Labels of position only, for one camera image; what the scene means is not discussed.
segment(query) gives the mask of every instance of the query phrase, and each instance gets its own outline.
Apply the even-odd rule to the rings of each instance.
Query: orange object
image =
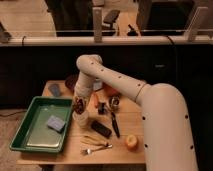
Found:
[[[99,103],[98,95],[95,92],[93,92],[92,96],[93,96],[93,101],[94,101],[94,107],[98,108],[98,103]]]
[[[125,145],[128,150],[136,150],[138,146],[138,138],[135,135],[128,135],[125,139]]]
[[[120,92],[118,92],[117,90],[115,90],[114,88],[112,88],[111,86],[107,85],[107,84],[103,84],[103,88],[104,88],[104,92],[108,97],[111,96],[116,96],[119,95]]]

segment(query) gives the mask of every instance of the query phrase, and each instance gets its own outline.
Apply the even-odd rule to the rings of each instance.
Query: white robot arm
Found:
[[[184,97],[169,84],[149,85],[102,65],[98,55],[82,55],[75,95],[90,98],[95,78],[142,107],[147,171],[198,171]]]

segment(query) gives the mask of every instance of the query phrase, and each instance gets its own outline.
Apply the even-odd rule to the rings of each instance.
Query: sponge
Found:
[[[60,133],[64,128],[65,122],[62,119],[51,115],[46,124],[49,128],[52,128]]]

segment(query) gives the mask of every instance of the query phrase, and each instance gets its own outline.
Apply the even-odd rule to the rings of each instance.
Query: wire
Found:
[[[12,115],[15,115],[15,114],[18,114],[18,113],[24,113],[26,111],[27,110],[21,110],[21,111],[9,113],[9,114],[0,114],[0,117],[9,117],[9,116],[12,116]]]
[[[25,40],[26,37],[27,37],[27,36],[23,36],[23,37],[22,37],[22,41],[21,41],[21,45],[22,45],[22,46],[24,46],[24,40]]]
[[[162,35],[162,36],[166,37],[170,41],[170,43],[172,44],[173,49],[174,49],[174,54],[175,54],[175,72],[176,72],[175,81],[176,81],[176,85],[178,85],[178,51],[177,51],[177,47],[176,47],[175,42],[171,39],[170,36],[168,36],[168,35]]]

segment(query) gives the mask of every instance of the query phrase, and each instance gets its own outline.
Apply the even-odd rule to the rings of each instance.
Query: green tray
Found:
[[[34,97],[10,144],[10,149],[22,152],[61,152],[72,118],[71,104],[71,99]],[[65,121],[61,133],[46,125],[51,115]]]

